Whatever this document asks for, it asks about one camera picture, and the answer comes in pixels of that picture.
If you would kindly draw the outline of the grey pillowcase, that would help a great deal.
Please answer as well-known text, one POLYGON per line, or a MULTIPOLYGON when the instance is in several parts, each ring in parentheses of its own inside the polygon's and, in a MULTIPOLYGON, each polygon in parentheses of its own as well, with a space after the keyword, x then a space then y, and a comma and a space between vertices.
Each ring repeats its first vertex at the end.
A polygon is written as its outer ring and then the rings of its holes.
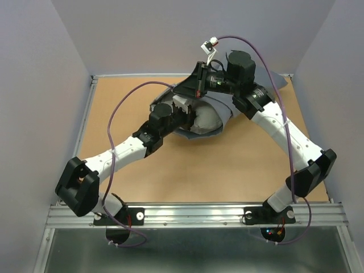
MULTIPOLYGON (((285 78, 273 71, 270 71, 272 79, 277 87, 277 89, 281 89, 285 87, 288 82, 285 80, 285 78)), ((255 69, 255 82, 258 85, 263 86, 267 89, 270 93, 274 94, 274 89, 272 87, 270 78, 268 76, 267 71, 263 67, 256 67, 255 69)), ((170 88, 167 88, 162 93, 160 93, 150 104, 150 111, 154 109, 154 107, 157 104, 160 103, 167 103, 170 106, 172 105, 172 97, 173 94, 170 90, 170 88)), ((206 96, 204 96, 202 99, 199 99, 200 101, 205 101, 209 104, 211 104, 215 110, 217 111, 218 115, 222 119, 222 126, 218 128, 217 130, 212 131, 211 133, 197 135, 195 133, 190 133, 187 131, 184 131, 182 129, 176 129, 174 131, 175 134, 185 137, 187 139, 201 139, 201 138, 208 138, 213 137, 218 134, 221 134, 228 123, 228 121, 232 118, 235 118, 241 114, 241 112, 233 105, 232 101, 232 95, 229 94, 223 94, 223 93, 217 93, 217 92, 208 92, 206 96)))

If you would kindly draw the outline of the white pillow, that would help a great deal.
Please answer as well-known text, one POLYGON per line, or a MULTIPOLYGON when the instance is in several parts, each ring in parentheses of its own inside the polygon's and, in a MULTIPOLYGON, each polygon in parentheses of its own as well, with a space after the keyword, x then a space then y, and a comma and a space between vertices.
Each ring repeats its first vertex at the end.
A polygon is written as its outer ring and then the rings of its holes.
POLYGON ((189 100, 191 101, 190 106, 196 112, 196 119, 192 128, 187 132, 202 135, 211 133, 222 126, 222 119, 211 104, 190 98, 189 100))

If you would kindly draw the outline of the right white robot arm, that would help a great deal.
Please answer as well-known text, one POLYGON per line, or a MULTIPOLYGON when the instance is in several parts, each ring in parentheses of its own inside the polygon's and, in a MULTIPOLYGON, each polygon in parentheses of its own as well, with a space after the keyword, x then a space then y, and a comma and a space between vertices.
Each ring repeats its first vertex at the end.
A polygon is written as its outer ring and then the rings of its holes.
POLYGON ((192 106, 196 112, 184 134, 219 134, 228 120, 240 114, 260 126, 288 155, 292 170, 285 185, 263 203, 262 217, 274 222, 298 197, 305 198, 327 177, 337 155, 312 143, 287 117, 277 96, 256 82, 256 63, 247 52, 232 51, 226 59, 227 67, 220 71, 198 62, 190 76, 172 89, 183 98, 181 106, 192 106))

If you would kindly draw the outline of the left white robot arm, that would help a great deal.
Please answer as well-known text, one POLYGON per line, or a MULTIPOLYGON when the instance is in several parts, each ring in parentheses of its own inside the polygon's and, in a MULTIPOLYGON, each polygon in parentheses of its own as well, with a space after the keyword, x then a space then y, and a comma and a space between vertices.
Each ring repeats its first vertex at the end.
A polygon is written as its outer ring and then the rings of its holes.
POLYGON ((190 129, 195 118, 191 106, 157 104, 148 120, 119 145, 91 158, 70 159, 55 188, 56 195, 78 217, 92 212, 114 224, 131 226, 135 217, 129 215, 127 204, 115 194, 101 193, 100 184, 112 181, 121 168, 153 154, 176 129, 190 129))

